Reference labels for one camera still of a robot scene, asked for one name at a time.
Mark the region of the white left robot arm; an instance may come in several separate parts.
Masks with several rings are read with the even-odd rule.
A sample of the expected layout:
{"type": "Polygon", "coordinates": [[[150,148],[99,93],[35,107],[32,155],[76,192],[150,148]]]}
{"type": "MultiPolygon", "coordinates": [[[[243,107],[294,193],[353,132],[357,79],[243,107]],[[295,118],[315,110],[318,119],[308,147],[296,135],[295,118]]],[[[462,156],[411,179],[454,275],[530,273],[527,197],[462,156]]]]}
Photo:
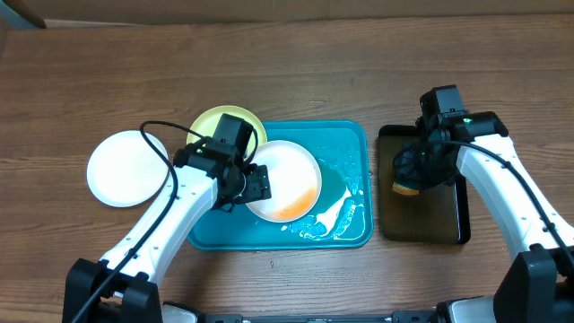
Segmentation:
{"type": "Polygon", "coordinates": [[[133,229],[99,261],[80,258],[65,281],[64,322],[197,322],[199,314],[161,302],[159,284],[196,222],[211,210],[271,197],[267,168],[248,149],[258,134],[224,113],[213,135],[167,157],[140,133],[167,168],[163,188],[133,229]]]}

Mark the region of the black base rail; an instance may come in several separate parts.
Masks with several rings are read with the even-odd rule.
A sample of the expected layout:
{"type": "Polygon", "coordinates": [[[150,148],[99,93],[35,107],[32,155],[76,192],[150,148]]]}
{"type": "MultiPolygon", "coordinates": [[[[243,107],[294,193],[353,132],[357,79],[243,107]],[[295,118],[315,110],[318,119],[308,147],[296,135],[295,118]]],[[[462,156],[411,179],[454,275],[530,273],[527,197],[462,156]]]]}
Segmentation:
{"type": "Polygon", "coordinates": [[[191,307],[165,301],[161,310],[164,322],[198,323],[495,323],[492,297],[476,297],[440,302],[434,310],[395,310],[390,314],[353,315],[277,315],[242,316],[206,314],[191,307]]]}

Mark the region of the white plate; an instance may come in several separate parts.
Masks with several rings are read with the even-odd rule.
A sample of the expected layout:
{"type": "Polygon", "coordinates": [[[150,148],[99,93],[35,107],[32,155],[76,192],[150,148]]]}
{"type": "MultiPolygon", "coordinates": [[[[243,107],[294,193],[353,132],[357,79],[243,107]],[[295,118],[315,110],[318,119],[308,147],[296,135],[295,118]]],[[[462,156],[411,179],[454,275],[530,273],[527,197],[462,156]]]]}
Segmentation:
{"type": "Polygon", "coordinates": [[[116,133],[93,151],[86,178],[92,194],[106,205],[130,207],[152,197],[168,177],[164,145],[138,130],[116,133]]]}
{"type": "Polygon", "coordinates": [[[254,163],[267,167],[271,197],[247,203],[258,217],[288,223],[306,215],[322,188],[318,163],[308,150],[291,141],[275,140],[257,148],[254,163]]]}

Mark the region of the yellow plate with sauce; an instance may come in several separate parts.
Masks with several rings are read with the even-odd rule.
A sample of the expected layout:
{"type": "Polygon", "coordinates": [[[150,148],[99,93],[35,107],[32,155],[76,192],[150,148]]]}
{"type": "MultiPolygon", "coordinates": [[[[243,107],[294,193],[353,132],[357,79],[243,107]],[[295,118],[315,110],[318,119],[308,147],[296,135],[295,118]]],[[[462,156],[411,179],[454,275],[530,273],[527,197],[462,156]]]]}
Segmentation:
{"type": "Polygon", "coordinates": [[[258,141],[255,140],[254,135],[250,137],[248,148],[244,153],[245,159],[249,157],[256,147],[267,142],[267,135],[262,122],[251,111],[239,106],[223,105],[211,108],[203,112],[194,121],[190,129],[200,135],[213,136],[222,114],[229,114],[237,118],[242,118],[253,126],[254,132],[257,134],[258,141]]]}

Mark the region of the green orange sponge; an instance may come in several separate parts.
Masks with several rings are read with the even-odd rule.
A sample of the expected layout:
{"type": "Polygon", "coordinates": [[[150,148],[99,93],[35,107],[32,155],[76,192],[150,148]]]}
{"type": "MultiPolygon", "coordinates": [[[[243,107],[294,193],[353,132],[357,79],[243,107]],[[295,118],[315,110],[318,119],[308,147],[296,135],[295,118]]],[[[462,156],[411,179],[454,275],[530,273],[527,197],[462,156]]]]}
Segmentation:
{"type": "Polygon", "coordinates": [[[392,190],[403,196],[417,196],[420,194],[419,186],[412,181],[395,180],[392,190]]]}

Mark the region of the teal plastic tray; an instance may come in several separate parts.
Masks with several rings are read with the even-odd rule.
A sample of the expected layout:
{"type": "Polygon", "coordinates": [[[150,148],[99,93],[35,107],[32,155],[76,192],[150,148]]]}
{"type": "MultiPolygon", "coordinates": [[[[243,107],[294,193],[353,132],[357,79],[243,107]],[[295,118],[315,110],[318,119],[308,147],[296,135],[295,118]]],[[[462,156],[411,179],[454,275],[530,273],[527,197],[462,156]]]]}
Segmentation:
{"type": "Polygon", "coordinates": [[[244,205],[231,213],[211,211],[188,234],[203,250],[358,248],[373,233],[367,137],[350,120],[268,121],[270,141],[307,149],[318,162],[323,187],[314,208],[290,223],[272,223],[244,205]]]}

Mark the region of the black water tray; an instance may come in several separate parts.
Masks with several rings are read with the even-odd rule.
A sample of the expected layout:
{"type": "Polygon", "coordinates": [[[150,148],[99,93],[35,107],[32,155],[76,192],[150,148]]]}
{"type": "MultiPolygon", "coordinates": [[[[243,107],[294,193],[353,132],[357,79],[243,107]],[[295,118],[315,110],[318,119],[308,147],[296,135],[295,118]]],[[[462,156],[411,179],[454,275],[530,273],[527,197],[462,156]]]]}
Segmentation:
{"type": "Polygon", "coordinates": [[[414,126],[387,125],[378,131],[378,209],[382,235],[395,241],[465,244],[471,238],[466,180],[454,178],[416,196],[392,190],[392,158],[420,135],[414,126]]]}

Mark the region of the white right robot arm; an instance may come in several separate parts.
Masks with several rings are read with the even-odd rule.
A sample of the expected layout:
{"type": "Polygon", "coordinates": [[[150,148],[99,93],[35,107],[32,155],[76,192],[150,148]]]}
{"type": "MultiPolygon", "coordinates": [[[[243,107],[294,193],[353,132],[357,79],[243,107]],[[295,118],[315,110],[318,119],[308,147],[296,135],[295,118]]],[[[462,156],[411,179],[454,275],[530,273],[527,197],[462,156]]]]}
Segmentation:
{"type": "Polygon", "coordinates": [[[392,160],[392,189],[412,196],[466,178],[500,228],[512,264],[491,297],[439,303],[424,322],[571,322],[573,228],[518,158],[508,129],[491,112],[465,109],[455,85],[420,98],[421,139],[392,160]]]}

